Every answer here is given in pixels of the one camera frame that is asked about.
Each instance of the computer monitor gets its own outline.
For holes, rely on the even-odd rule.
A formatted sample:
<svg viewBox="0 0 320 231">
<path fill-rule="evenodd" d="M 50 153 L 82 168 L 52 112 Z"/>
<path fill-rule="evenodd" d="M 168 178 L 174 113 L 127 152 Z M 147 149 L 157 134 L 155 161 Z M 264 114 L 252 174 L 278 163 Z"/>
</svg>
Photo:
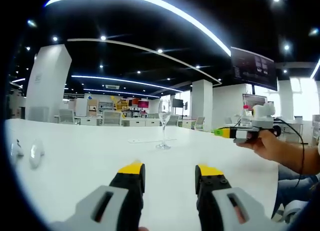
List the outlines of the computer monitor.
<svg viewBox="0 0 320 231">
<path fill-rule="evenodd" d="M 148 101 L 141 101 L 138 102 L 138 108 L 149 108 L 149 102 Z"/>
<path fill-rule="evenodd" d="M 172 107 L 173 108 L 183 108 L 184 107 L 184 101 L 182 99 L 174 98 L 173 101 L 172 101 Z"/>
<path fill-rule="evenodd" d="M 248 105 L 249 110 L 252 111 L 255 105 L 264 105 L 268 102 L 266 96 L 254 94 L 242 94 L 243 105 Z"/>
<path fill-rule="evenodd" d="M 278 90 L 275 62 L 260 54 L 231 47 L 233 78 L 247 84 Z"/>
</svg>

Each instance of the wine glass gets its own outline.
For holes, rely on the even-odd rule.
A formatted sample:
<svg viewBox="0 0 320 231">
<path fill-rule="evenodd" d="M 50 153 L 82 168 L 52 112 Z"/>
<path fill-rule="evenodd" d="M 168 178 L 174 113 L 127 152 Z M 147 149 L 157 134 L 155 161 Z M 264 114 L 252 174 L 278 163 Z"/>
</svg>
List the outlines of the wine glass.
<svg viewBox="0 0 320 231">
<path fill-rule="evenodd" d="M 162 123 L 162 134 L 163 134 L 163 137 L 162 137 L 161 144 L 157 145 L 156 147 L 158 149 L 168 150 L 168 149 L 170 149 L 170 146 L 168 146 L 166 144 L 165 129 L 166 129 L 166 124 L 169 121 L 170 115 L 171 115 L 171 103 L 170 103 L 170 100 L 160 99 L 158 112 L 159 112 L 160 122 Z"/>
</svg>

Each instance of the air vent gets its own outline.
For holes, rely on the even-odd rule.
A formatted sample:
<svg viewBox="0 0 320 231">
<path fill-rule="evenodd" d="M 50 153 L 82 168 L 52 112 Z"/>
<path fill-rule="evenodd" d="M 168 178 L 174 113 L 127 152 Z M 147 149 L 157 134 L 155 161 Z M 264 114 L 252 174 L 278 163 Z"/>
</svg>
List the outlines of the air vent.
<svg viewBox="0 0 320 231">
<path fill-rule="evenodd" d="M 106 89 L 111 89 L 111 90 L 118 90 L 120 88 L 120 86 L 117 85 L 105 85 L 104 86 Z"/>
</svg>

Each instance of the curved light strip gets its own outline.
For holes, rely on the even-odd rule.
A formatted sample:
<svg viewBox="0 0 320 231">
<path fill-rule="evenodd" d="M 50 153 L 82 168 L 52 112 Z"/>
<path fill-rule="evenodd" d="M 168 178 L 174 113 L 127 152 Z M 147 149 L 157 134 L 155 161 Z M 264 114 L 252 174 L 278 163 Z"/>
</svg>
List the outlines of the curved light strip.
<svg viewBox="0 0 320 231">
<path fill-rule="evenodd" d="M 212 77 L 211 75 L 207 74 L 206 72 L 200 70 L 199 68 L 196 68 L 186 62 L 183 62 L 179 59 L 176 59 L 174 57 L 171 57 L 169 55 L 166 55 L 164 54 L 163 52 L 158 52 L 156 50 L 152 50 L 152 49 L 149 49 L 149 48 L 146 48 L 146 47 L 142 47 L 142 46 L 138 46 L 138 45 L 135 45 L 135 44 L 131 44 L 131 43 L 127 43 L 127 42 L 120 42 L 120 41 L 114 41 L 114 40 L 101 40 L 99 38 L 69 38 L 67 40 L 68 42 L 102 42 L 102 43 L 110 43 L 110 44 L 115 44 L 115 45 L 123 45 L 123 46 L 128 46 L 128 47 L 132 47 L 132 48 L 136 48 L 136 49 L 139 49 L 139 50 L 144 50 L 144 51 L 148 51 L 150 53 L 154 53 L 156 55 L 160 55 L 160 56 L 163 56 L 167 59 L 170 59 L 170 60 L 173 60 L 173 61 L 176 61 L 182 65 L 185 65 L 193 70 L 196 70 L 200 73 L 202 73 L 203 75 L 206 75 L 208 76 L 209 78 L 213 79 L 214 81 L 216 81 L 218 84 L 215 84 L 214 86 L 217 86 L 217 85 L 221 85 L 222 82 L 220 82 L 219 80 L 215 79 L 214 77 Z"/>
<path fill-rule="evenodd" d="M 45 7 L 59 1 L 62 1 L 62 0 L 49 0 L 45 4 Z M 204 32 L 207 36 L 209 36 L 209 38 L 215 41 L 229 55 L 229 57 L 231 57 L 230 49 L 228 49 L 227 46 L 217 36 L 215 36 L 209 29 L 207 29 L 202 23 L 200 23 L 194 17 L 190 16 L 189 14 L 183 12 L 181 9 L 162 0 L 144 0 L 144 1 L 160 6 L 166 10 L 173 12 L 174 14 L 180 16 L 181 18 L 187 20 L 188 22 L 196 26 L 198 29 L 200 29 L 202 32 Z"/>
<path fill-rule="evenodd" d="M 26 78 L 20 78 L 20 79 L 17 79 L 17 80 L 13 80 L 12 83 L 16 83 L 16 82 L 20 82 L 20 81 L 25 81 Z"/>
<path fill-rule="evenodd" d="M 140 93 L 133 93 L 133 92 L 120 92 L 120 91 L 99 90 L 99 89 L 89 89 L 89 88 L 84 88 L 83 90 L 85 90 L 85 91 L 104 92 L 104 93 L 117 93 L 117 94 L 125 94 L 125 95 L 138 95 L 138 96 L 145 96 L 145 97 L 152 97 L 152 98 L 160 98 L 159 96 L 140 94 Z"/>
<path fill-rule="evenodd" d="M 125 79 L 111 78 L 111 77 L 95 77 L 95 76 L 82 76 L 82 75 L 71 75 L 71 77 L 72 78 L 83 78 L 83 79 L 112 80 L 112 81 L 126 82 L 126 83 L 132 83 L 132 84 L 137 84 L 137 85 L 147 85 L 147 86 L 151 86 L 151 87 L 172 90 L 172 91 L 177 91 L 177 92 L 181 92 L 181 93 L 183 92 L 181 90 L 170 88 L 170 87 L 163 87 L 163 86 L 154 85 L 154 84 L 145 83 L 145 82 L 136 82 L 136 81 L 125 80 Z"/>
<path fill-rule="evenodd" d="M 311 74 L 311 76 L 310 76 L 311 79 L 313 79 L 313 78 L 315 77 L 315 75 L 316 75 L 316 73 L 317 73 L 317 71 L 318 71 L 318 69 L 319 69 L 319 66 L 320 66 L 320 58 L 319 58 L 319 61 L 318 61 L 318 63 L 316 64 L 316 66 L 315 66 L 315 68 L 314 68 L 314 70 L 313 70 L 313 72 L 312 72 L 312 74 Z"/>
</svg>

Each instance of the person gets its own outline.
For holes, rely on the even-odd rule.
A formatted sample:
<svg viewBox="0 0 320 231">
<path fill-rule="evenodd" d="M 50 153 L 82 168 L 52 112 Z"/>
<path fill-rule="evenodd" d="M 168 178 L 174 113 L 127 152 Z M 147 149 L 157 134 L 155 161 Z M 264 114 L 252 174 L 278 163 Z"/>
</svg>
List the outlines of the person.
<svg viewBox="0 0 320 231">
<path fill-rule="evenodd" d="M 312 190 L 319 183 L 320 146 L 304 149 L 302 165 L 303 148 L 280 141 L 269 130 L 260 131 L 257 139 L 237 143 L 237 145 L 252 149 L 260 157 L 281 164 L 279 165 L 278 188 L 272 216 L 280 204 L 286 206 L 293 200 L 309 200 Z"/>
</svg>

